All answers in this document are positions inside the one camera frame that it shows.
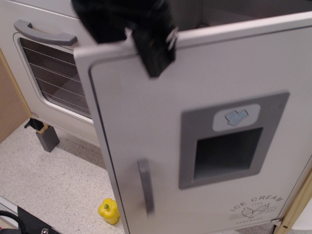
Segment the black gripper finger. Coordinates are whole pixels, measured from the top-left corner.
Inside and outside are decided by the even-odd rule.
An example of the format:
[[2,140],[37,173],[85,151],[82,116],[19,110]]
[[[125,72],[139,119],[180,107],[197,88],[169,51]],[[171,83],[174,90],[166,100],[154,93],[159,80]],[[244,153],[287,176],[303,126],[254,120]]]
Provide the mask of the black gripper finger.
[[155,1],[136,22],[132,38],[149,77],[160,77],[175,61],[177,33],[167,0]]
[[97,43],[127,39],[125,25],[117,14],[137,8],[135,0],[73,0],[72,6],[84,27]]

